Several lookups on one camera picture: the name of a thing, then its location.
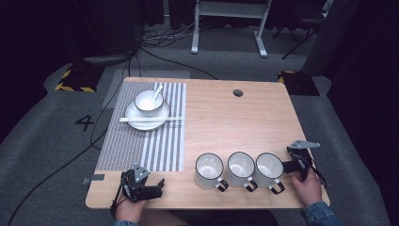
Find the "grey tape strip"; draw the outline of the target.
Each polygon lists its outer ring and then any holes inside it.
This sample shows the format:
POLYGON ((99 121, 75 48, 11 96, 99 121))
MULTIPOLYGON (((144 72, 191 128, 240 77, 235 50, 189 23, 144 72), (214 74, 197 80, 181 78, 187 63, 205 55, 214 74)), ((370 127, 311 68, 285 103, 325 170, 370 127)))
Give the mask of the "grey tape strip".
POLYGON ((90 185, 93 181, 102 181, 104 179, 104 174, 92 174, 89 177, 84 177, 82 179, 82 185, 90 185))

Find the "black yellow striped base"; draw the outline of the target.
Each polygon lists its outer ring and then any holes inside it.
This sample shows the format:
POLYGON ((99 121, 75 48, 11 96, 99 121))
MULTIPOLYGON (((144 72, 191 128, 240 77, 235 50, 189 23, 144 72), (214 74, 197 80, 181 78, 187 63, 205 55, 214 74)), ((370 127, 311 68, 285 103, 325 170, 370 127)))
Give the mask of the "black yellow striped base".
POLYGON ((278 80, 290 95, 319 96, 320 93, 310 76, 302 72, 281 71, 278 80))
POLYGON ((104 67, 77 68, 70 66, 61 76, 56 90, 96 92, 103 72, 104 67))

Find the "black tripod stand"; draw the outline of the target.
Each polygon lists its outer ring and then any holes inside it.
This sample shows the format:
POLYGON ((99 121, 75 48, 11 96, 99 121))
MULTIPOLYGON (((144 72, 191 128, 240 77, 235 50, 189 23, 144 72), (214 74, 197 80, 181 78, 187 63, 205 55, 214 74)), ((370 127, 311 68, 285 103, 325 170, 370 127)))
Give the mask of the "black tripod stand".
POLYGON ((327 14, 324 10, 326 2, 327 0, 276 0, 277 15, 274 24, 278 31, 274 38, 287 29, 295 41, 295 46, 282 59, 320 31, 327 14))

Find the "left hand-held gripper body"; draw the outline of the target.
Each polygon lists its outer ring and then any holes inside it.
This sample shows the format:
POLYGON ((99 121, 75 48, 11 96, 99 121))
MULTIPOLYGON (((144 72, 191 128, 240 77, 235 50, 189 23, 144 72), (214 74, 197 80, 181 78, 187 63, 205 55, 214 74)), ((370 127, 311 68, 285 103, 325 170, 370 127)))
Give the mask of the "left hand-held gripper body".
POLYGON ((149 199, 148 189, 145 184, 150 172, 138 164, 121 174, 121 187, 123 195, 132 202, 139 202, 149 199))

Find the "white metal desk frame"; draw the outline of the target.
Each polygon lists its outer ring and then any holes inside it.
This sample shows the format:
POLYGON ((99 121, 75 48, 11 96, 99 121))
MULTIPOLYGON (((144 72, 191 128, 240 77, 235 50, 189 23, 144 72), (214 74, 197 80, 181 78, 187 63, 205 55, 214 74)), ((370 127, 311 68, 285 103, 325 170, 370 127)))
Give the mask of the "white metal desk frame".
POLYGON ((200 40, 200 17, 218 16, 246 19, 260 19, 259 28, 253 32, 261 57, 267 57, 267 51, 263 44, 262 34, 264 25, 268 17, 272 0, 266 0, 265 3, 231 3, 231 2, 211 2, 206 0, 196 0, 194 16, 194 33, 191 45, 191 53, 196 54, 199 51, 200 40))

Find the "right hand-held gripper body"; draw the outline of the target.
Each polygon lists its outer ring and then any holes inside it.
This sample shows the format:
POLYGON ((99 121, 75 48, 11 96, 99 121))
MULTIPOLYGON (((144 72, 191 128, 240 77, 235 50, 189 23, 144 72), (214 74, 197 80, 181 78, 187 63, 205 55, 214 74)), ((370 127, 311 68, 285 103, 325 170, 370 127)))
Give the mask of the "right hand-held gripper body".
POLYGON ((309 149, 319 147, 320 144, 318 142, 298 139, 286 148, 288 154, 291 156, 290 161, 294 160, 298 162, 299 173, 303 180, 307 178, 308 169, 313 165, 309 149))

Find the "grey pillar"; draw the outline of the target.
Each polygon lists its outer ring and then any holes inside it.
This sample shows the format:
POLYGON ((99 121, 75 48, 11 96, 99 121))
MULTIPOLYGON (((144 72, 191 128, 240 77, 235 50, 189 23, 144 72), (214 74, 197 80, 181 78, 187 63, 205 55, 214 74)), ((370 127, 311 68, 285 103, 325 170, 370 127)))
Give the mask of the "grey pillar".
POLYGON ((334 0, 301 71, 307 76, 324 74, 350 25, 360 0, 334 0))

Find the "person's left hand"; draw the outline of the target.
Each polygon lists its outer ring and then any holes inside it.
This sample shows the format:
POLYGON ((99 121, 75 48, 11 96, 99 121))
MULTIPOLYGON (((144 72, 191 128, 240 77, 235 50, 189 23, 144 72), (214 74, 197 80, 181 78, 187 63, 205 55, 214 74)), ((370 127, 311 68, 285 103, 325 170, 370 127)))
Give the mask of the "person's left hand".
POLYGON ((115 221, 129 221, 138 223, 148 201, 132 202, 124 195, 120 195, 117 201, 115 221))

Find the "white bowl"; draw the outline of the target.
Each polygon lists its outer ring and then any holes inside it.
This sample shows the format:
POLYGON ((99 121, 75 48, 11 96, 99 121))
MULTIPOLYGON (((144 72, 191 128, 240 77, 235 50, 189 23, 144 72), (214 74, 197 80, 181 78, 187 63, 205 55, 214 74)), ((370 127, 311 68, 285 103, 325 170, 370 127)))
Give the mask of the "white bowl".
POLYGON ((154 93, 155 90, 144 90, 138 93, 134 100, 134 104, 138 111, 145 116, 153 116, 157 114, 164 104, 164 97, 161 92, 156 101, 152 100, 154 93))

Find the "white mug black rim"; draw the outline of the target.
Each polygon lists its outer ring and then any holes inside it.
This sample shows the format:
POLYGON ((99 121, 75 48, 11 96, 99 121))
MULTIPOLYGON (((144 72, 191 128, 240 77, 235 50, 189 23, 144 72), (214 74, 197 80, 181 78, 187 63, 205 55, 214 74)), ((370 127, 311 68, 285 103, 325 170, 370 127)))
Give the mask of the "white mug black rim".
POLYGON ((258 187, 268 188, 273 194, 278 195, 285 190, 280 181, 283 174, 281 160, 272 153, 261 153, 255 161, 254 179, 258 187))
POLYGON ((214 153, 203 153, 196 160, 195 182, 203 189, 217 188, 225 192, 229 184, 223 179, 224 164, 214 153))
POLYGON ((255 171, 253 159, 243 152, 233 153, 226 167, 226 180, 233 187, 244 187, 248 192, 253 192, 258 188, 256 181, 252 178, 255 171))

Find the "white chopstick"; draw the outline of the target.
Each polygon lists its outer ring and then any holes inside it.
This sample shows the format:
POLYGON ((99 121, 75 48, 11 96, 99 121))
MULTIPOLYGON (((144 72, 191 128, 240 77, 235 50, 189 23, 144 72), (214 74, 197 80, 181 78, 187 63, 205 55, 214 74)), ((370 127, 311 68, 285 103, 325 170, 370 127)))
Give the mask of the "white chopstick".
POLYGON ((120 118, 120 122, 127 121, 182 121, 183 118, 151 118, 151 119, 139 119, 139 118, 120 118))

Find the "grey striped placemat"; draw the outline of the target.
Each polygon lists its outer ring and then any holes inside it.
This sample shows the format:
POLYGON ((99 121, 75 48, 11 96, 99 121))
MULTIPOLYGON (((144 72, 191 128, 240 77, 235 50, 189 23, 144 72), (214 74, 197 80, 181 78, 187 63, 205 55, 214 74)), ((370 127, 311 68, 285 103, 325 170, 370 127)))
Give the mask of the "grey striped placemat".
POLYGON ((123 82, 115 103, 97 170, 127 170, 138 164, 150 171, 184 169, 185 83, 123 82), (167 121, 158 123, 122 122, 124 117, 139 117, 136 96, 160 89, 164 100, 161 114, 167 121))

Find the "white plate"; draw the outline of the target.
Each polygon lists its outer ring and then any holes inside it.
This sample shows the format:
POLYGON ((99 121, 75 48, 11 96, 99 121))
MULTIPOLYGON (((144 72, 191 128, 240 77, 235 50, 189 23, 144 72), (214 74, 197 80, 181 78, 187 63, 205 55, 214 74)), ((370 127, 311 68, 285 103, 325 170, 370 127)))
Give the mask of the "white plate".
POLYGON ((135 103, 130 103, 125 110, 125 118, 140 118, 140 121, 128 121, 133 128, 141 131, 156 129, 166 122, 166 117, 170 114, 167 102, 156 109, 154 112, 140 111, 135 103))

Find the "white spoon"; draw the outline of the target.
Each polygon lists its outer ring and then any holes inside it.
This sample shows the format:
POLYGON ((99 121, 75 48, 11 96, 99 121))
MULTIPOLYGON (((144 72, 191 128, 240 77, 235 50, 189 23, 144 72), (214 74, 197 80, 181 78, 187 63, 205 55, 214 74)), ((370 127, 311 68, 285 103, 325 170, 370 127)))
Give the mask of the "white spoon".
POLYGON ((154 93, 153 96, 152 96, 152 100, 153 100, 153 101, 156 101, 156 99, 157 99, 158 95, 160 94, 160 92, 162 91, 163 87, 164 87, 164 86, 161 85, 161 86, 159 86, 159 87, 157 88, 157 90, 155 91, 155 93, 154 93))

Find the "person's right hand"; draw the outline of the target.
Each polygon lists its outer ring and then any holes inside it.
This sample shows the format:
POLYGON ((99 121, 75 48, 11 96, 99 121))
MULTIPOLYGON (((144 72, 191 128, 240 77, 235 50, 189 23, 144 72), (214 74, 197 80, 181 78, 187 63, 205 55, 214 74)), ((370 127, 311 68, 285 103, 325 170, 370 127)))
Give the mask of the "person's right hand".
POLYGON ((322 200, 321 182, 312 169, 308 169, 305 179, 301 177, 299 172, 290 172, 288 177, 297 197, 304 206, 310 206, 322 200))

